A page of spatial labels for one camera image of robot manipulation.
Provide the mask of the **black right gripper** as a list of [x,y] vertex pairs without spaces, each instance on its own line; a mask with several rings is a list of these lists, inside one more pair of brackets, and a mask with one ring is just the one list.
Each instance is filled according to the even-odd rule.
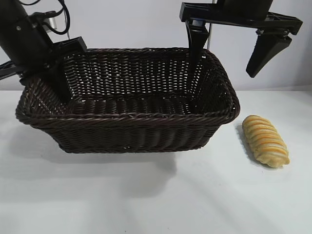
[[254,28],[257,40],[246,67],[251,78],[278,53],[288,48],[303,21],[270,11],[271,0],[218,0],[216,3],[181,5],[179,18],[185,22],[190,56],[190,70],[195,70],[209,37],[206,23]]

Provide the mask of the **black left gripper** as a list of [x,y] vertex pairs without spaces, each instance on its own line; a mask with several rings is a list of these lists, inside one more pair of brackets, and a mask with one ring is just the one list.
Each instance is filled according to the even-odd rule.
[[65,78],[61,58],[74,52],[85,52],[87,46],[82,37],[53,43],[52,47],[38,52],[30,46],[14,46],[9,44],[3,47],[4,52],[10,58],[0,65],[0,78],[5,79],[13,75],[19,75],[21,84],[28,84],[33,72],[48,70],[48,80],[62,102],[69,102],[71,94]]

